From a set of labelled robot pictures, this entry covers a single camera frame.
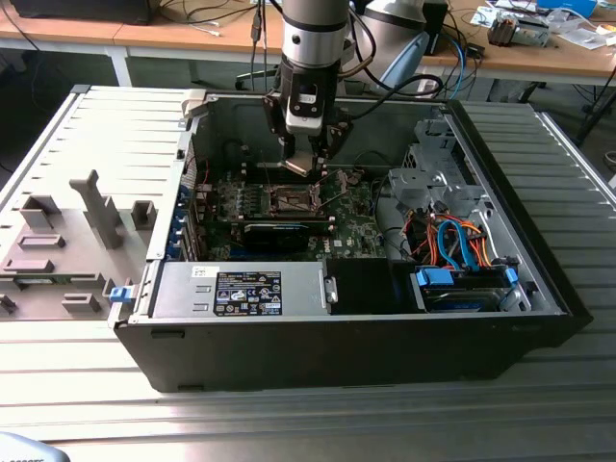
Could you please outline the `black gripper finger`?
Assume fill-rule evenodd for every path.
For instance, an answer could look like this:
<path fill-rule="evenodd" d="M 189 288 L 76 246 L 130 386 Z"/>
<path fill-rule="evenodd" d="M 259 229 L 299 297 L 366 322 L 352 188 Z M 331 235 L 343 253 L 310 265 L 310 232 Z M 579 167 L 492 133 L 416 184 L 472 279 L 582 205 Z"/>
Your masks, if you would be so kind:
<path fill-rule="evenodd" d="M 281 158 L 290 159 L 295 154 L 295 136 L 287 130 L 279 99 L 274 93 L 267 93 L 262 97 L 262 104 L 269 131 L 277 137 L 281 145 Z"/>
<path fill-rule="evenodd" d="M 333 159 L 344 146 L 351 131 L 352 123 L 341 121 L 333 125 L 323 126 L 317 136 L 311 136 L 312 168 L 321 169 L 327 161 Z"/>

